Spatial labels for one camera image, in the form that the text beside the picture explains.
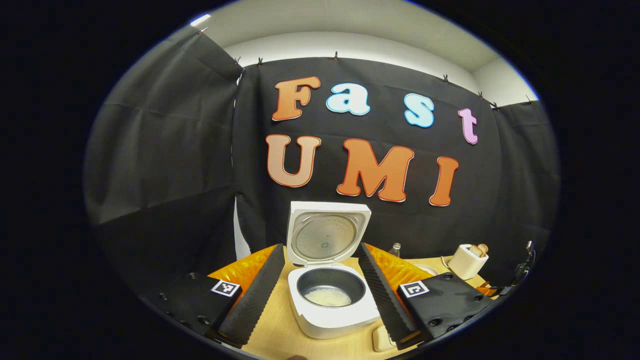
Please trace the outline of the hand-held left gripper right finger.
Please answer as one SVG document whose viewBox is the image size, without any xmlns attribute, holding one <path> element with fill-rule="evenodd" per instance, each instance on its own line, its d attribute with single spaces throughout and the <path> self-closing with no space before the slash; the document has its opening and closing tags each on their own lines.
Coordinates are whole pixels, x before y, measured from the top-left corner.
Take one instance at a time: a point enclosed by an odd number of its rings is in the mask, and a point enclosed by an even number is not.
<svg viewBox="0 0 640 360">
<path fill-rule="evenodd" d="M 403 279 L 397 285 L 387 280 L 383 257 L 398 257 L 366 243 L 359 250 L 363 273 L 391 340 L 398 350 L 438 344 L 491 312 L 498 299 L 478 291 L 453 272 L 421 279 Z"/>
</svg>

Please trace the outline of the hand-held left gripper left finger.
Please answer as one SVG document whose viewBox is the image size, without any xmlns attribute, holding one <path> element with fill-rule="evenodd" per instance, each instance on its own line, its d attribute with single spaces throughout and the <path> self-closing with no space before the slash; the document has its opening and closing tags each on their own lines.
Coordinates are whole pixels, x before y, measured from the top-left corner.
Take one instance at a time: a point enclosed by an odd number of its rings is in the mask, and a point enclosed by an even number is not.
<svg viewBox="0 0 640 360">
<path fill-rule="evenodd" d="M 141 298 L 188 331 L 240 349 L 249 342 L 284 265 L 284 246 L 275 244 L 208 275 L 190 272 Z"/>
</svg>

